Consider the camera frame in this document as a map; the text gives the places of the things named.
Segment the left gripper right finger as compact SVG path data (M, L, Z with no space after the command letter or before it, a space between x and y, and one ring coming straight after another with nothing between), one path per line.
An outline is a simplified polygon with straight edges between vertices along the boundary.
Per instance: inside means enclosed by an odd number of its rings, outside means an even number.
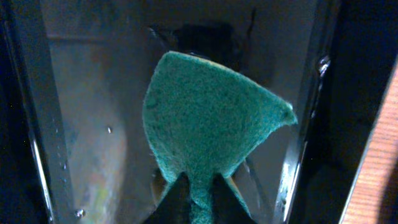
M216 174L211 186L214 224L256 224L221 174Z

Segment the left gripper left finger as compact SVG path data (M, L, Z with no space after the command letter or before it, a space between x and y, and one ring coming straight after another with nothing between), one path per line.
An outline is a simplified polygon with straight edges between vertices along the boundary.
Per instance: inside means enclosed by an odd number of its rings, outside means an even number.
M143 224L190 224L190 183L182 172Z

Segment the green scrubbing sponge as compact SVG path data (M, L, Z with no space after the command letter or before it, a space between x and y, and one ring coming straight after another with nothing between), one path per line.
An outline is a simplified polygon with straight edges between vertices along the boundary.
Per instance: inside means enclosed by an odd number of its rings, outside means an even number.
M275 130L297 123L290 103L218 63L170 51L159 60L142 109L165 181L188 176L192 223L212 223L215 174L232 176Z

